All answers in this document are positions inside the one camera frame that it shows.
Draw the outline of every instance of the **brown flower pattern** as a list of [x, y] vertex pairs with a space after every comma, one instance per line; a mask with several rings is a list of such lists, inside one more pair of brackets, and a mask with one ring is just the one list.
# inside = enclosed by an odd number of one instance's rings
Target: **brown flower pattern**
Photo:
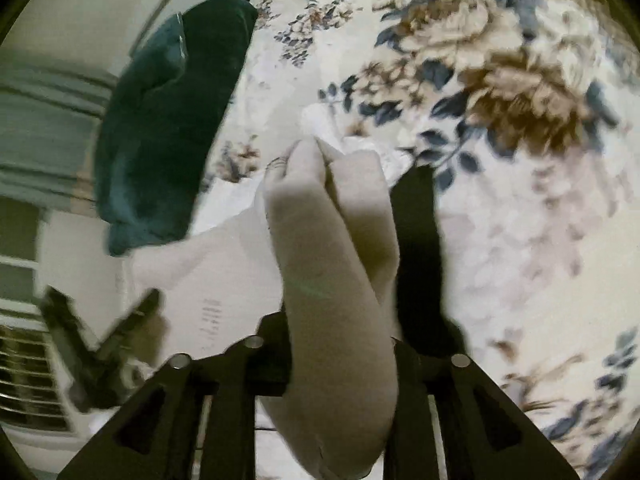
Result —
[[240, 182], [258, 170], [260, 151], [252, 144], [257, 136], [251, 136], [249, 142], [227, 142], [216, 162], [214, 174], [228, 182]]
[[467, 121], [493, 130], [505, 150], [525, 146], [531, 155], [562, 155], [587, 143], [583, 122], [591, 118], [583, 96], [571, 92], [558, 65], [542, 65], [523, 48], [494, 53], [458, 80], [469, 95]]
[[380, 105], [398, 101], [399, 109], [419, 108], [433, 103], [433, 86], [419, 75], [420, 66], [412, 57], [404, 56], [384, 62], [371, 62], [356, 75], [356, 95], [366, 102]]
[[340, 28], [352, 19], [355, 10], [361, 9], [354, 9], [349, 0], [332, 0], [325, 5], [320, 5], [318, 0], [308, 0], [296, 19], [273, 37], [283, 44], [280, 59], [302, 67], [309, 56], [315, 31]]
[[373, 10], [400, 18], [398, 47], [418, 63], [439, 59], [463, 70], [481, 65], [491, 50], [522, 44], [516, 15], [494, 0], [378, 0]]
[[261, 0], [255, 7], [258, 10], [258, 19], [255, 20], [255, 30], [261, 30], [269, 26], [269, 22], [279, 18], [280, 14], [274, 14], [271, 10], [273, 0]]

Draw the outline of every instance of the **floral pattern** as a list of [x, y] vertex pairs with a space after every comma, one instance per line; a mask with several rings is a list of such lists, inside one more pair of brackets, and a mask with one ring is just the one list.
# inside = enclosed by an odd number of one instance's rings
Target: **floral pattern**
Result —
[[205, 177], [205, 179], [209, 183], [214, 177], [228, 182], [240, 182], [241, 178], [250, 177], [258, 170], [258, 161], [260, 160], [260, 151], [252, 147], [256, 137], [251, 136], [247, 143], [225, 143], [213, 175]]
[[318, 0], [309, 0], [305, 11], [289, 22], [286, 30], [274, 36], [284, 45], [281, 59], [301, 67], [314, 41], [313, 31], [339, 28], [351, 19], [352, 14], [353, 7], [347, 0], [333, 0], [323, 6], [318, 4]]
[[[475, 361], [595, 480], [640, 418], [636, 329], [614, 352], [604, 336], [585, 346], [595, 298], [558, 300], [571, 321], [544, 330], [536, 301], [584, 278], [593, 234], [640, 194], [640, 55], [579, 0], [262, 0], [258, 12], [207, 174], [259, 178], [309, 105], [335, 147], [376, 150], [390, 185], [431, 166], [447, 313]], [[640, 323], [618, 304], [604, 316], [607, 337]], [[536, 331], [553, 350], [531, 343]]]
[[273, 0], [261, 0], [255, 7], [258, 9], [258, 19], [255, 21], [255, 29], [261, 30], [269, 25], [269, 22], [280, 17], [280, 14], [271, 12], [271, 4]]
[[[629, 370], [636, 360], [635, 343], [637, 328], [621, 333], [616, 340], [616, 349], [604, 358], [607, 373], [594, 381], [594, 393], [570, 406], [566, 413], [542, 429], [584, 480], [596, 480], [613, 462], [631, 436], [635, 421], [640, 416], [640, 405], [631, 410], [623, 395]], [[515, 364], [517, 361], [517, 335], [490, 344], [503, 357]], [[526, 412], [549, 411], [566, 404], [565, 399], [540, 399], [536, 387], [545, 382], [559, 381], [572, 366], [586, 360], [584, 354], [576, 354], [561, 365], [544, 371], [536, 366], [526, 375], [509, 373], [503, 377], [502, 389]], [[622, 428], [610, 429], [615, 417], [625, 415]]]

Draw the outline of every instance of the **air vent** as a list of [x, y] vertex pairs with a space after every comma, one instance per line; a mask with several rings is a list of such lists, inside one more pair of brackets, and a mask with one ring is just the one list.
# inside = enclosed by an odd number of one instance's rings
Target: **air vent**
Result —
[[0, 198], [0, 422], [70, 431], [35, 305], [40, 211]]
[[70, 431], [42, 332], [0, 327], [0, 422]]

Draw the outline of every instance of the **white wall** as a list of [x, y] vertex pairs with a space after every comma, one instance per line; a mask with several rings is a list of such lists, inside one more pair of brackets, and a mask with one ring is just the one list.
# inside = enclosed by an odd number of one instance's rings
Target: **white wall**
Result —
[[38, 235], [38, 290], [50, 285], [73, 298], [73, 308], [98, 340], [122, 314], [122, 260], [105, 252], [108, 224], [53, 211]]
[[3, 46], [108, 69], [140, 0], [31, 0]]

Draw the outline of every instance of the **green cushion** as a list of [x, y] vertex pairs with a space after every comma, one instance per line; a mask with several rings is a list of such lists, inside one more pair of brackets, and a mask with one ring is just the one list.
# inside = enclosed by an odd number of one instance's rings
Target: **green cushion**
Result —
[[168, 19], [122, 75], [95, 151], [110, 254], [186, 235], [256, 18], [249, 0], [206, 0]]

